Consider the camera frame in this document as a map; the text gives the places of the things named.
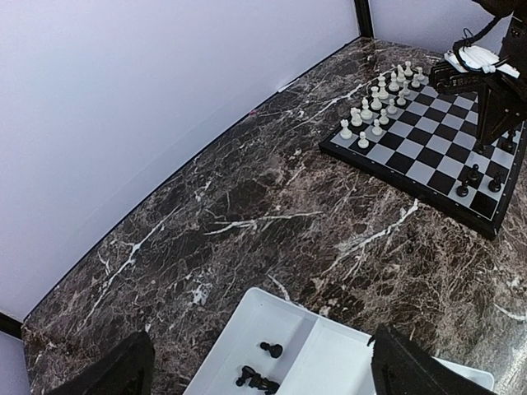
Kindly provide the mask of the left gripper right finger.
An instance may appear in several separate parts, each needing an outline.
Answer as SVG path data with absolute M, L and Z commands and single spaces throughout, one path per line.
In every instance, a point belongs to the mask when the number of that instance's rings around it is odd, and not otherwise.
M 368 341 L 373 344 L 371 373 L 378 394 L 489 394 L 427 354 L 395 327 L 380 324 Z

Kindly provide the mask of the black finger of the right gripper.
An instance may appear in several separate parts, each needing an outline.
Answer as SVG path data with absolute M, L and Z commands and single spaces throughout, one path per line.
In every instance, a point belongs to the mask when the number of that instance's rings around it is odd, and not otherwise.
M 507 84 L 485 81 L 478 89 L 478 125 L 474 150 L 487 146 L 525 121 L 525 98 Z

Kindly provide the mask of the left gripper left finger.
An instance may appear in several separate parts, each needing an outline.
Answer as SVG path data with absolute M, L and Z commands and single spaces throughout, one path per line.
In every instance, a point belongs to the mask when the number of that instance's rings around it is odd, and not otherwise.
M 134 332 L 49 394 L 151 394 L 154 362 L 155 349 L 148 333 Z

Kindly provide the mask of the tall black piece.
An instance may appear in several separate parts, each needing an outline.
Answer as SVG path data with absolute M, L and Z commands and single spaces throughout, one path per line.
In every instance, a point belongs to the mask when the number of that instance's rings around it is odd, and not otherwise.
M 480 184 L 479 165 L 474 164 L 466 173 L 463 185 L 476 188 L 479 186 L 479 184 Z

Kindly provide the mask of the black piece bottom row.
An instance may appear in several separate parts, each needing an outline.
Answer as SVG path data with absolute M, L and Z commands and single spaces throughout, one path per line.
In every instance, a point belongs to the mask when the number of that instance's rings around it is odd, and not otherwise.
M 488 189 L 492 193 L 498 193 L 502 190 L 502 186 L 506 181 L 506 174 L 498 171 L 494 174 L 491 181 L 488 183 Z

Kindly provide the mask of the black grey chessboard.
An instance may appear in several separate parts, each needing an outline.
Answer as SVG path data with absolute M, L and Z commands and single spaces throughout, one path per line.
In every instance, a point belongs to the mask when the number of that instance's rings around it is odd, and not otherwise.
M 476 94 L 442 95 L 428 79 L 395 125 L 366 149 L 336 138 L 340 121 L 319 144 L 322 152 L 423 200 L 487 239 L 497 237 L 524 158 L 525 123 L 515 127 L 513 155 L 501 148 L 508 132 L 478 154 Z M 459 197 L 456 188 L 474 164 L 479 165 L 480 184 Z M 506 181 L 500 192 L 492 193 L 488 183 L 498 171 Z

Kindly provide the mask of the black pawn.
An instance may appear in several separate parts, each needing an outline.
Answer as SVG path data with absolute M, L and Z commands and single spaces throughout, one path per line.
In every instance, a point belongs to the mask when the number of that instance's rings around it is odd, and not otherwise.
M 465 179 L 461 182 L 461 184 L 456 188 L 456 194 L 461 197 L 465 198 L 469 194 L 469 180 Z

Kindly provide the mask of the white plastic tray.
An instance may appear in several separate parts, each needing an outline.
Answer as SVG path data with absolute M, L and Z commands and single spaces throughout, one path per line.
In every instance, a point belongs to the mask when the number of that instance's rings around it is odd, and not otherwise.
M 259 288 L 249 289 L 194 375 L 187 394 L 264 394 L 235 386 L 243 365 L 270 365 L 276 394 L 378 394 L 371 373 L 373 344 L 364 332 L 336 323 Z M 270 358 L 260 342 L 279 343 Z M 491 373 L 431 356 L 490 391 Z

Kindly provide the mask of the black chess piece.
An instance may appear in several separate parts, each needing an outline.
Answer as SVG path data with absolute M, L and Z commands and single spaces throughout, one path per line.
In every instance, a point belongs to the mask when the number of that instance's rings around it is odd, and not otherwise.
M 516 135 L 516 130 L 512 128 L 511 130 L 508 131 L 506 140 L 501 144 L 502 150 L 512 155 L 515 153 L 515 148 L 516 148 L 516 144 L 514 142 L 515 135 Z

